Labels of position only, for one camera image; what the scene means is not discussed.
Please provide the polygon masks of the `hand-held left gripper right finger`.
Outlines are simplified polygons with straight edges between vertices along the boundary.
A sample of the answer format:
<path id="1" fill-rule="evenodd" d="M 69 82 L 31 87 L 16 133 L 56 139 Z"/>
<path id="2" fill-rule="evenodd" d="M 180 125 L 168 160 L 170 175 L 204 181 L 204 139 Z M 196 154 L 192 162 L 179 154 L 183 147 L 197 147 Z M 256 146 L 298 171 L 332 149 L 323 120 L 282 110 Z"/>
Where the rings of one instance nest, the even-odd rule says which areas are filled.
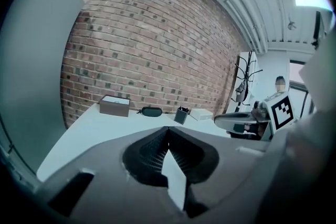
<path id="1" fill-rule="evenodd" d="M 269 146 L 183 127 L 170 127 L 167 137 L 167 192 L 190 218 L 233 193 Z"/>

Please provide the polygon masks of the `black glasses case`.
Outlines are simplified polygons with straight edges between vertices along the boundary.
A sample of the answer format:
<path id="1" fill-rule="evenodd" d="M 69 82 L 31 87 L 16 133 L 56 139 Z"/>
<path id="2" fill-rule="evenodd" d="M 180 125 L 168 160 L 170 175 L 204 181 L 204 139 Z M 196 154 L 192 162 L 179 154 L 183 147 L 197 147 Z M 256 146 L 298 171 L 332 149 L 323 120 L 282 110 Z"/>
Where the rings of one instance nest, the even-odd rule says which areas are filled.
<path id="1" fill-rule="evenodd" d="M 138 114 L 142 114 L 147 117 L 159 117 L 162 115 L 162 109 L 161 108 L 156 108 L 156 107 L 151 107 L 151 106 L 145 106 L 142 109 L 138 111 Z"/>

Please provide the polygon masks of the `ceiling light panel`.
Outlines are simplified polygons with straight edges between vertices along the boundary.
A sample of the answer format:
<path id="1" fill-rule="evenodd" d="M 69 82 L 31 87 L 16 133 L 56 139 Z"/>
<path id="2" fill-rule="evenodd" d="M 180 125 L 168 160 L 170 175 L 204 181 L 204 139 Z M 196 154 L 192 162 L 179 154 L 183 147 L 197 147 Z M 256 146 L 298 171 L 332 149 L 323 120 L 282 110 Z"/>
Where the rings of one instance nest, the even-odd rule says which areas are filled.
<path id="1" fill-rule="evenodd" d="M 333 11 L 333 8 L 328 0 L 295 0 L 297 6 L 315 7 Z"/>

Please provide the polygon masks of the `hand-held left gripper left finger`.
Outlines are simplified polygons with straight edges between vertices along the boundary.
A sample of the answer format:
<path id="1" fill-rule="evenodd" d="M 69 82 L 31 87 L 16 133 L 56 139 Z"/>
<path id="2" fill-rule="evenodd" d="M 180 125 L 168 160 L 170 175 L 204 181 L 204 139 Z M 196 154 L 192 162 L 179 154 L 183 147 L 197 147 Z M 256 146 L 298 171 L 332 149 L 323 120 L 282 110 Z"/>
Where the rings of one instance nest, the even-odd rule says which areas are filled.
<path id="1" fill-rule="evenodd" d="M 167 127 L 99 143 L 40 186 L 39 198 L 70 224 L 181 224 L 187 215 L 168 193 L 160 162 Z"/>

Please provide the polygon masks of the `grey hanging bag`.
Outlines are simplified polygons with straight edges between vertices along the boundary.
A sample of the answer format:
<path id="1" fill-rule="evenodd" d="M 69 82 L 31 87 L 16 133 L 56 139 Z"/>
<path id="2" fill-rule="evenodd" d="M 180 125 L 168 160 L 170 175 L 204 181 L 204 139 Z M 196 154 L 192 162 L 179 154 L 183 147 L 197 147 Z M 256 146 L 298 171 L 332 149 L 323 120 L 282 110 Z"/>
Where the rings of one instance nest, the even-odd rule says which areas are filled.
<path id="1" fill-rule="evenodd" d="M 236 92 L 236 102 L 244 102 L 247 94 L 248 94 L 248 84 L 246 81 L 243 81 L 238 88 L 235 90 Z"/>

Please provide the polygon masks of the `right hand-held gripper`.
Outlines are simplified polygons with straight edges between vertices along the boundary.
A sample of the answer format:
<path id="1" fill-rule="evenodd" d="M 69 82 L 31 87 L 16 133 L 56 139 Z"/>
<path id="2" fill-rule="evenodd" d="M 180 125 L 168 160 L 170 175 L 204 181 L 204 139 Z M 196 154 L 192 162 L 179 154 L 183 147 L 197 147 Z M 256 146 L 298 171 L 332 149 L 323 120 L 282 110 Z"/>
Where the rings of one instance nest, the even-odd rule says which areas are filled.
<path id="1" fill-rule="evenodd" d="M 231 138 L 259 140 L 260 126 L 264 126 L 262 141 L 270 141 L 275 133 L 296 121 L 288 91 L 279 91 L 255 102 L 251 112 L 234 112 L 215 116 L 217 127 L 227 131 Z"/>

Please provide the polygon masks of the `black pen holder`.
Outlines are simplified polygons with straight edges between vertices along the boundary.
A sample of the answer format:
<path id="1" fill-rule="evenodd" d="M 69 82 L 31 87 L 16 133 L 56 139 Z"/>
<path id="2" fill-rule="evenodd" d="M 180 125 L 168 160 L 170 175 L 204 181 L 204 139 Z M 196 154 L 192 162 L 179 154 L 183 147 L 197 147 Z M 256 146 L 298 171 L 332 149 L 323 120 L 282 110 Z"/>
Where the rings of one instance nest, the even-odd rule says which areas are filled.
<path id="1" fill-rule="evenodd" d="M 187 116 L 188 116 L 189 112 L 190 112 L 190 110 L 188 108 L 180 106 L 176 110 L 174 121 L 183 125 L 185 123 L 186 119 L 187 119 Z"/>

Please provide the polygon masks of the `white box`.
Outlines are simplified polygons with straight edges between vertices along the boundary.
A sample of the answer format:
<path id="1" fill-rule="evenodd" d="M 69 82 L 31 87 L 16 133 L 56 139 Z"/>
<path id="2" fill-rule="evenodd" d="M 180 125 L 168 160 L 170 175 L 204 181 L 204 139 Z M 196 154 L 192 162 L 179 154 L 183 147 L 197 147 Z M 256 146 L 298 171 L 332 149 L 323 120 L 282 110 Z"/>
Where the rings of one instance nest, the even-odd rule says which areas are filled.
<path id="1" fill-rule="evenodd" d="M 211 120 L 213 118 L 213 113 L 207 109 L 192 108 L 190 116 L 197 121 Z"/>

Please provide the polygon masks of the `brown box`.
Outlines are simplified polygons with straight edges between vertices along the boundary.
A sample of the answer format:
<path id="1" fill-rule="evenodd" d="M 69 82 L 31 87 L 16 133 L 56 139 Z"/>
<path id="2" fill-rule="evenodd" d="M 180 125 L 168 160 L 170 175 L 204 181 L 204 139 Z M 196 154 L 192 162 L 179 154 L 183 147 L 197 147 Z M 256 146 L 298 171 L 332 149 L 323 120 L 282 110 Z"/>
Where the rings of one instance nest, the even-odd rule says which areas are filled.
<path id="1" fill-rule="evenodd" d="M 130 100 L 122 97 L 105 95 L 99 101 L 99 112 L 101 114 L 128 117 L 130 109 Z"/>

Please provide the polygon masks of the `black coat rack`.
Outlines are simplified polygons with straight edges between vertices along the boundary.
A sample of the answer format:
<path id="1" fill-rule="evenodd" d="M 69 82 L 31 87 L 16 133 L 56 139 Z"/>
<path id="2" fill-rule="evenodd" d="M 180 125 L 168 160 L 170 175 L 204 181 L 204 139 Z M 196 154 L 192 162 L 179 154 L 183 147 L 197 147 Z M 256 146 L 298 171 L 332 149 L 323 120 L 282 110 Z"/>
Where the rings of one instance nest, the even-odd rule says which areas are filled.
<path id="1" fill-rule="evenodd" d="M 238 56 L 239 64 L 234 91 L 231 97 L 234 112 L 249 112 L 255 102 L 255 90 L 259 74 L 263 72 L 258 64 L 255 52 L 242 52 Z"/>

